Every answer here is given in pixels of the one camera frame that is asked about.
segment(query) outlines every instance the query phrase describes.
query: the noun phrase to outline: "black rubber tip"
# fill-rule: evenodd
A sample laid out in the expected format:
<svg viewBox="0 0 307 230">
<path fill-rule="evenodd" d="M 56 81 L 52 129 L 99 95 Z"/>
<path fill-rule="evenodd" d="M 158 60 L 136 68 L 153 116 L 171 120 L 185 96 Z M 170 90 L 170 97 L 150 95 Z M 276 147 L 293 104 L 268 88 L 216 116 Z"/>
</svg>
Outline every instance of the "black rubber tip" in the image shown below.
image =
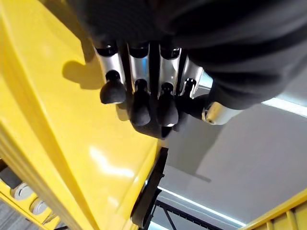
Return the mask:
<svg viewBox="0 0 307 230">
<path fill-rule="evenodd" d="M 100 101 L 103 104 L 119 104 L 125 100 L 125 86 L 118 80 L 108 81 L 100 91 Z"/>
<path fill-rule="evenodd" d="M 178 122 L 178 111 L 174 97 L 168 93 L 162 94 L 158 100 L 157 120 L 161 126 L 172 127 Z"/>
<path fill-rule="evenodd" d="M 150 122 L 149 94 L 145 91 L 136 91 L 133 95 L 130 109 L 130 121 L 136 126 L 144 126 Z"/>
</svg>

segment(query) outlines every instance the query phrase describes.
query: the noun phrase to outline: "yellow panel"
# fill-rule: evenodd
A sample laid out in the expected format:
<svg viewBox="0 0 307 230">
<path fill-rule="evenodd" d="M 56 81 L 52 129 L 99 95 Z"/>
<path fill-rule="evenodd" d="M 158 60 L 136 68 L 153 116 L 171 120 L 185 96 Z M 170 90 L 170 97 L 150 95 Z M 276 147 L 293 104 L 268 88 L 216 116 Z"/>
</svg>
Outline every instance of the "yellow panel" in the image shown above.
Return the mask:
<svg viewBox="0 0 307 230">
<path fill-rule="evenodd" d="M 266 225 L 262 225 L 260 227 L 257 227 L 255 230 L 268 230 Z"/>
<path fill-rule="evenodd" d="M 42 2 L 1 1 L 0 154 L 72 229 L 122 229 L 157 140 L 100 103 L 86 34 L 60 1 Z"/>
<path fill-rule="evenodd" d="M 287 211 L 287 218 L 290 230 L 298 230 L 295 215 L 292 210 Z"/>
<path fill-rule="evenodd" d="M 307 202 L 295 209 L 295 217 L 299 230 L 307 230 Z"/>
<path fill-rule="evenodd" d="M 60 218 L 55 217 L 49 223 L 44 224 L 44 227 L 50 230 L 54 230 L 59 223 L 60 223 Z"/>
<path fill-rule="evenodd" d="M 274 230 L 272 221 L 267 222 L 267 230 Z"/>
<path fill-rule="evenodd" d="M 280 215 L 286 213 L 290 209 L 295 208 L 296 206 L 306 201 L 307 201 L 307 189 L 295 195 L 286 202 L 280 204 L 279 206 L 273 208 L 271 211 L 257 218 L 251 223 L 247 224 L 245 227 L 240 228 L 240 230 L 253 230 L 256 227 L 261 226 L 276 217 L 279 217 Z"/>
<path fill-rule="evenodd" d="M 290 230 L 287 216 L 284 214 L 276 218 L 273 222 L 274 230 Z"/>
</svg>

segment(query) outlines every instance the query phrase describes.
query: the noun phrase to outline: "robotic hand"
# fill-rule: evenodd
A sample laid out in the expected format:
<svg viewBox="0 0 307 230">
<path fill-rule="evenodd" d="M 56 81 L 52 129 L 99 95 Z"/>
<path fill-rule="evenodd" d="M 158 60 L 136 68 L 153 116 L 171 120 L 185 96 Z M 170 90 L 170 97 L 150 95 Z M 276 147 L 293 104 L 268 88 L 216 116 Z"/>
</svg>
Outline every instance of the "robotic hand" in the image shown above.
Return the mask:
<svg viewBox="0 0 307 230">
<path fill-rule="evenodd" d="M 242 110 L 280 94 L 306 66 L 306 0 L 68 4 L 93 43 L 99 44 L 95 47 L 106 82 L 100 94 L 104 104 L 127 98 L 127 72 L 115 41 L 128 44 L 133 91 L 129 115 L 136 127 L 176 130 L 187 115 L 225 124 Z M 142 41 L 160 44 L 155 47 L 159 52 L 154 68 L 149 60 L 157 50 Z M 188 57 L 181 64 L 183 52 Z M 150 76 L 155 68 L 159 73 Z M 203 69 L 213 86 L 208 95 L 193 98 Z"/>
</svg>

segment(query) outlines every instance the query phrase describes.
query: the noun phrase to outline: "ceiling light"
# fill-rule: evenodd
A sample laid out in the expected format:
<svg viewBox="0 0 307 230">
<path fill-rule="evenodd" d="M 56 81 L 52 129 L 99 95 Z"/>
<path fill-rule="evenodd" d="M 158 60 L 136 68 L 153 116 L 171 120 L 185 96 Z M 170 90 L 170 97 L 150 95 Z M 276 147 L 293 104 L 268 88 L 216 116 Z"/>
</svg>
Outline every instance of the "ceiling light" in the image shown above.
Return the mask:
<svg viewBox="0 0 307 230">
<path fill-rule="evenodd" d="M 227 219 L 227 220 L 229 220 L 229 221 L 231 221 L 231 222 L 233 222 L 233 223 L 236 223 L 236 224 L 238 224 L 238 225 L 240 225 L 240 226 L 246 226 L 245 223 L 242 223 L 242 222 L 240 222 L 240 221 L 238 221 L 238 220 L 236 220 L 236 219 L 233 219 L 233 218 L 231 218 L 231 217 L 229 217 L 229 216 L 226 216 L 226 215 L 224 215 L 224 214 L 222 214 L 222 213 L 219 213 L 219 212 L 217 212 L 217 211 L 215 211 L 215 210 L 213 210 L 213 209 L 211 209 L 211 208 L 208 208 L 208 207 L 206 207 L 206 206 L 204 206 L 204 205 L 201 205 L 201 204 L 199 204 L 199 203 L 196 203 L 195 201 L 192 201 L 192 200 L 187 199 L 187 198 L 185 198 L 185 197 L 183 197 L 183 196 L 180 196 L 180 195 L 178 195 L 178 194 L 176 194 L 176 193 L 173 193 L 173 192 L 171 192 L 171 191 L 169 191 L 169 190 L 167 190 L 167 189 L 165 189 L 165 188 L 162 188 L 162 187 L 159 187 L 159 186 L 158 186 L 158 188 L 161 189 L 162 191 L 166 192 L 166 193 L 169 193 L 170 195 L 173 195 L 173 196 L 175 196 L 175 197 L 177 197 L 177 198 L 179 198 L 179 199 L 181 199 L 181 200 L 184 200 L 184 201 L 186 201 L 186 202 L 188 202 L 188 203 L 190 203 L 190 204 L 193 204 L 193 205 L 195 205 L 195 206 L 197 206 L 197 207 L 200 207 L 200 208 L 202 208 L 202 209 L 204 209 L 204 210 L 206 210 L 206 211 L 208 211 L 208 212 L 211 212 L 211 213 L 213 213 L 213 214 L 215 214 L 215 215 L 217 215 L 217 216 L 219 216 L 219 217 L 222 217 L 222 218 L 224 218 L 224 219 Z"/>
<path fill-rule="evenodd" d="M 203 86 L 206 89 L 210 90 L 210 88 L 212 87 L 212 83 L 213 83 L 212 78 L 209 77 L 208 74 L 204 73 L 203 76 L 201 77 L 200 86 Z M 265 102 L 262 102 L 262 104 L 266 104 L 300 116 L 307 117 L 307 107 L 292 102 L 288 102 L 282 99 L 278 99 L 276 97 L 269 99 Z"/>
</svg>

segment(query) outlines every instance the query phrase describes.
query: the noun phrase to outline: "black metal frame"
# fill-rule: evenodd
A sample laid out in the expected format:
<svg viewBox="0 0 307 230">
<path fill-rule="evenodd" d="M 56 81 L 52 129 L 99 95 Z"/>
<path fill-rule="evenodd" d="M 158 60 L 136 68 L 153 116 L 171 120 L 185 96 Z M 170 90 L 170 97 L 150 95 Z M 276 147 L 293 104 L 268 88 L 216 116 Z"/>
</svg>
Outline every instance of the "black metal frame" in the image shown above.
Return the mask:
<svg viewBox="0 0 307 230">
<path fill-rule="evenodd" d="M 184 211 L 181 211 L 181 210 L 179 210 L 179 209 L 177 209 L 173 206 L 170 206 L 170 205 L 168 205 L 168 204 L 166 204 L 166 203 L 164 203 L 160 200 L 156 200 L 154 207 L 153 207 L 153 211 L 151 212 L 150 217 L 148 218 L 148 222 L 146 223 L 146 225 L 143 229 L 139 229 L 139 230 L 148 230 L 150 222 L 151 222 L 152 218 L 154 217 L 154 211 L 155 211 L 156 207 L 160 207 L 160 208 L 163 209 L 163 211 L 165 212 L 165 215 L 166 215 L 169 223 L 171 224 L 173 230 L 177 230 L 177 229 L 176 229 L 176 227 L 175 227 L 175 225 L 174 225 L 174 223 L 173 223 L 173 221 L 172 221 L 168 212 L 171 212 L 171 213 L 173 213 L 177 216 L 180 216 L 180 217 L 182 217 L 182 218 L 184 218 L 184 219 L 186 219 L 186 220 L 188 220 L 188 221 L 190 221 L 194 224 L 197 224 L 197 225 L 199 225 L 203 228 L 206 228 L 208 230 L 223 230 L 219 227 L 216 227 L 212 224 L 209 224 L 206 221 L 203 221 L 199 218 L 196 218 L 196 217 L 194 217 L 194 216 L 192 216 L 192 215 L 190 215 L 190 214 L 188 214 Z"/>
</svg>

